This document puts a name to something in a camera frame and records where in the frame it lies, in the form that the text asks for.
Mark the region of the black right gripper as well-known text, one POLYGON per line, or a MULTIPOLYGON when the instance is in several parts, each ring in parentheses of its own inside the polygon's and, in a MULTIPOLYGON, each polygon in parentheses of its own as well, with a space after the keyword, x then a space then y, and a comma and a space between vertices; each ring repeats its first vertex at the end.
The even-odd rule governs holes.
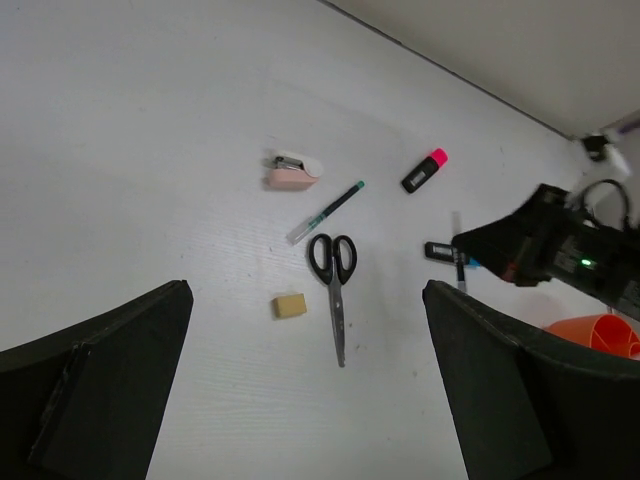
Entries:
POLYGON ((593 182, 575 197, 559 187, 538 186, 513 213, 455 234, 452 246, 501 280, 535 286, 557 279, 611 309, 639 318, 639 230, 631 225, 631 201, 620 182, 623 212, 613 228, 596 219, 587 197, 593 182))

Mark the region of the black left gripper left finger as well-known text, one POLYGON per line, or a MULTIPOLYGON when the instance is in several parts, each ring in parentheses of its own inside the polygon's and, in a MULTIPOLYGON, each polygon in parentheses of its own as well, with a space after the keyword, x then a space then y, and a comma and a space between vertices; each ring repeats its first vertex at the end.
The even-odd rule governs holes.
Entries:
POLYGON ((192 308, 173 280, 3 351, 2 478, 145 478, 192 308))

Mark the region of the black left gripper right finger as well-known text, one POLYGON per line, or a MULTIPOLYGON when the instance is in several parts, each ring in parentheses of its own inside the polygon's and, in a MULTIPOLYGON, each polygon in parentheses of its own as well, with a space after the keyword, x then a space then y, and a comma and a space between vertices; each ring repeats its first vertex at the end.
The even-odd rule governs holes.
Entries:
POLYGON ((639 363, 561 339, 453 286, 423 290, 471 479, 636 479, 639 363))

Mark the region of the green pen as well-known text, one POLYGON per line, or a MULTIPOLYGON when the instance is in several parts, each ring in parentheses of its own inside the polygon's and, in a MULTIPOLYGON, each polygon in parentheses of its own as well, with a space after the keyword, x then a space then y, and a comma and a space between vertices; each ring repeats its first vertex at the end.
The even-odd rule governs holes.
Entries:
POLYGON ((314 231, 322 222, 324 222, 329 216, 331 216, 337 209, 339 209, 342 205, 349 201, 364 187, 364 181, 357 182, 319 213, 317 213, 316 215, 312 215, 311 217, 302 221, 286 236, 288 243, 292 246, 297 245, 302 239, 304 239, 309 233, 314 231))

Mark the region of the pink white stapler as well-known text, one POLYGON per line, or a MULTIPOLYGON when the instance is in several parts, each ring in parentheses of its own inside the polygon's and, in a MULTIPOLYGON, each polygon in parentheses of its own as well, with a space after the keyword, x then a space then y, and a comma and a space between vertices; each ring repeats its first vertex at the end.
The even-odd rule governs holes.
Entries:
POLYGON ((319 160, 283 150, 268 150, 263 165, 266 168, 263 184, 268 190, 305 191, 324 174, 319 160))

